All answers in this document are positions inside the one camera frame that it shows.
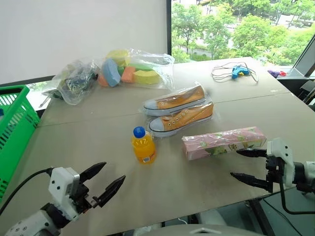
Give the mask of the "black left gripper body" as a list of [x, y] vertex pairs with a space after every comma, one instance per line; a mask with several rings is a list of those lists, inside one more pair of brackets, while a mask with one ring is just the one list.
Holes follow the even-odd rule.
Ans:
[[91, 208], [99, 206], [99, 200], [97, 197], [92, 197], [92, 200], [88, 200], [89, 188], [84, 184], [85, 181], [92, 179], [94, 176], [82, 175], [80, 176], [77, 190], [72, 195], [73, 204], [78, 214], [86, 213]]

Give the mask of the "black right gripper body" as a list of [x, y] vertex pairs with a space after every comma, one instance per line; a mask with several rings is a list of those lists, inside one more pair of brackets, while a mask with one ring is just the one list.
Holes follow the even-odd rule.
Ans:
[[266, 181], [268, 192], [273, 192], [273, 183], [278, 183], [280, 187], [283, 187], [285, 162], [280, 157], [270, 156], [266, 158]]

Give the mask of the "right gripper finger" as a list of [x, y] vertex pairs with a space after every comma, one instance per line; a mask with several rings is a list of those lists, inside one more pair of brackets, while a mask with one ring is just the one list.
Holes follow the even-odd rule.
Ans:
[[236, 151], [238, 154], [246, 157], [267, 157], [267, 150], [259, 148], [244, 148]]
[[247, 175], [244, 173], [230, 173], [231, 176], [236, 178], [237, 180], [253, 187], [264, 189], [268, 192], [272, 192], [272, 183], [266, 180], [257, 179], [255, 176]]

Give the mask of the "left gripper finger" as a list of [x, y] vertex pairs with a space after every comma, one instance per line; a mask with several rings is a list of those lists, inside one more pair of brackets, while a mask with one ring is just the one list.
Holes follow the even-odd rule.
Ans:
[[116, 193], [122, 186], [125, 178], [126, 176], [123, 175], [120, 178], [114, 180], [109, 186], [106, 187], [105, 192], [97, 198], [99, 207], [103, 207], [104, 205], [106, 205], [107, 202], [116, 195]]
[[85, 181], [92, 179], [106, 164], [106, 162], [99, 162], [84, 170], [80, 174], [80, 183], [84, 183]]

